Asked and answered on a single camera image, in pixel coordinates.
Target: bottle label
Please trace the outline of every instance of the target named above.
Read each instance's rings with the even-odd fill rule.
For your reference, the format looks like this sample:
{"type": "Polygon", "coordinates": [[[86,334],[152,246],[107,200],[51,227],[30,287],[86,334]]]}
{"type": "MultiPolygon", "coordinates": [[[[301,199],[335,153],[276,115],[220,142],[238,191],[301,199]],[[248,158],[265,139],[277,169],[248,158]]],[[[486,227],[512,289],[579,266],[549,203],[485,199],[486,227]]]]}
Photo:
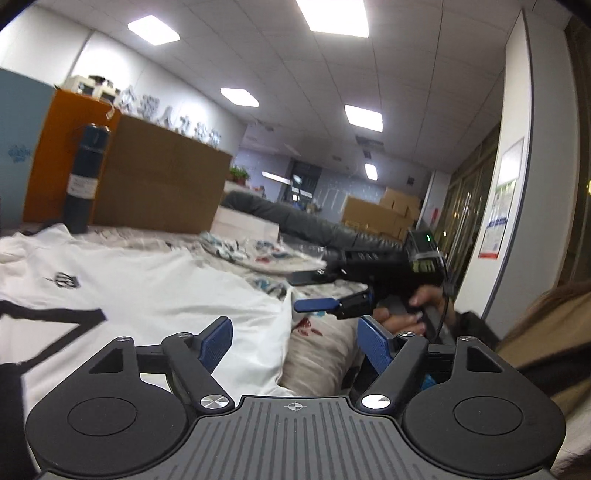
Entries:
{"type": "Polygon", "coordinates": [[[80,199],[92,200],[96,194],[96,186],[99,184],[99,179],[90,179],[88,177],[80,177],[79,175],[70,174],[68,181],[67,192],[73,197],[80,199]]]}

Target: black handheld device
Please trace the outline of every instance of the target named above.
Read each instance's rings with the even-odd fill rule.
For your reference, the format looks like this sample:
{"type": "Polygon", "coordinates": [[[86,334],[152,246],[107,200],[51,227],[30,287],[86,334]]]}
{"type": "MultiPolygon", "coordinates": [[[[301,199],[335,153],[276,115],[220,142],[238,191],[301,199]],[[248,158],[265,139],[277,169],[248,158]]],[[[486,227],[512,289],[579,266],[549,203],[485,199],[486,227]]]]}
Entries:
{"type": "Polygon", "coordinates": [[[369,315],[378,306],[387,307],[391,314],[407,314],[421,311],[426,326],[426,337],[452,345],[453,338],[441,331],[441,316],[431,306],[411,307],[408,300],[422,285],[447,285],[447,271],[443,255],[430,231],[410,231],[400,249],[370,251],[345,249],[326,268],[309,272],[297,272],[288,277],[294,286],[332,283],[337,279],[364,283],[368,289],[341,299],[299,300],[297,312],[325,311],[338,319],[369,315]]]}
{"type": "Polygon", "coordinates": [[[455,347],[371,317],[359,344],[379,378],[347,397],[242,397],[211,372],[232,324],[161,345],[117,338],[27,419],[39,480],[549,480],[565,434],[558,407],[475,338],[455,347]],[[165,373],[174,394],[140,380],[165,373]],[[447,380],[420,391],[425,373],[447,380]]]}

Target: light blue panel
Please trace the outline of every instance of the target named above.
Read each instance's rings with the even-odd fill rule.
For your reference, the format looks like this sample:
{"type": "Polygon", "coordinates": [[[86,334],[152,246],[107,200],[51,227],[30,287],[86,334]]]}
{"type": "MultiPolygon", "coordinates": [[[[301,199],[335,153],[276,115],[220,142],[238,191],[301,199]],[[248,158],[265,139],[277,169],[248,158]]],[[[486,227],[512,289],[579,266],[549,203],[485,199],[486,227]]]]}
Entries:
{"type": "Polygon", "coordinates": [[[0,69],[0,227],[17,228],[55,88],[0,69]]]}

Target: human hand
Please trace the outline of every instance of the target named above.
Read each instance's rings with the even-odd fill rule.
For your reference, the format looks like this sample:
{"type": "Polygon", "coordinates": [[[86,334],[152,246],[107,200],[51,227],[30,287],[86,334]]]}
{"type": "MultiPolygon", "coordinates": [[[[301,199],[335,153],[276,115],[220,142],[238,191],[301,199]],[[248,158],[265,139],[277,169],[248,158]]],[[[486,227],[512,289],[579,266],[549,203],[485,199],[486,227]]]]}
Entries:
{"type": "Polygon", "coordinates": [[[424,335],[425,324],[423,322],[419,323],[422,316],[423,314],[420,312],[407,315],[390,315],[390,312],[385,307],[375,309],[372,313],[372,317],[393,335],[400,332],[414,332],[417,335],[424,335]]]}
{"type": "MultiPolygon", "coordinates": [[[[443,289],[435,287],[434,285],[423,285],[414,293],[412,298],[408,301],[411,307],[422,307],[424,305],[433,305],[439,311],[439,315],[443,315],[446,300],[443,298],[443,289]]],[[[447,314],[444,321],[448,327],[456,323],[456,311],[453,308],[453,300],[449,300],[447,307],[447,314]]]]}

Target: clothing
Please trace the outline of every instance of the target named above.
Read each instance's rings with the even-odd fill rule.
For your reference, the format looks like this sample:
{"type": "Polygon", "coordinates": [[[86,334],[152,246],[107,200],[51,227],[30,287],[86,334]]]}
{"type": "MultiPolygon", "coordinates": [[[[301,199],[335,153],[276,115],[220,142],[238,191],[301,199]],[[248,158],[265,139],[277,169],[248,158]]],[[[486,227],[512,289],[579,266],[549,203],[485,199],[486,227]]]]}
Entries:
{"type": "MultiPolygon", "coordinates": [[[[0,239],[0,365],[19,364],[24,417],[112,339],[159,344],[173,333],[199,333],[219,316],[232,319],[233,342],[213,377],[234,401],[293,395],[277,385],[291,332],[290,291],[278,300],[200,266],[186,250],[106,248],[74,239],[63,225],[0,239]]],[[[15,382],[15,369],[4,368],[15,382]]],[[[148,381],[168,388],[162,375],[148,381]]]]}

